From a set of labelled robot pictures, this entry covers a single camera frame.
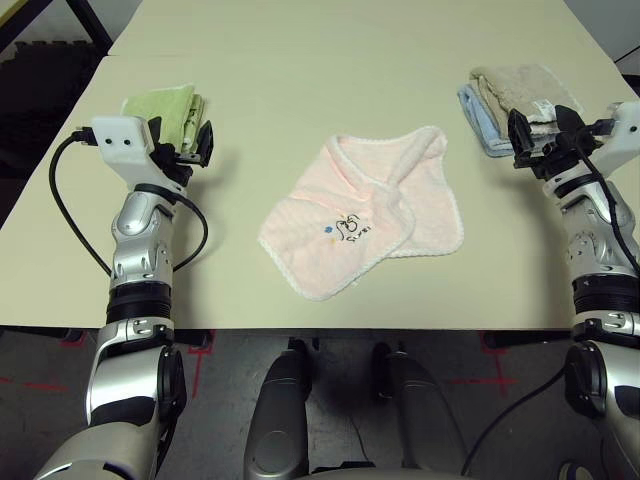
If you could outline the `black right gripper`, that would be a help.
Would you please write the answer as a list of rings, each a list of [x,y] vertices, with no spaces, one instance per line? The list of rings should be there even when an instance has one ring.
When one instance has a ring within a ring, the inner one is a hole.
[[[556,105],[555,116],[560,133],[543,146],[539,155],[535,155],[531,127],[526,117],[518,110],[509,112],[507,126],[515,168],[530,168],[537,179],[549,180],[578,164],[582,159],[578,148],[585,156],[589,156],[604,145],[589,132],[575,110]]]

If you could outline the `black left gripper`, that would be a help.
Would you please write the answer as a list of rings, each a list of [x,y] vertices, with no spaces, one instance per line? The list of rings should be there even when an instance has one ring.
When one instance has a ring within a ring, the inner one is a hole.
[[[153,163],[163,174],[181,187],[186,187],[193,175],[193,166],[206,168],[214,150],[214,131],[210,121],[200,128],[197,137],[196,153],[177,153],[172,144],[161,144],[162,118],[156,116],[148,120],[148,128],[154,149],[150,154]]]

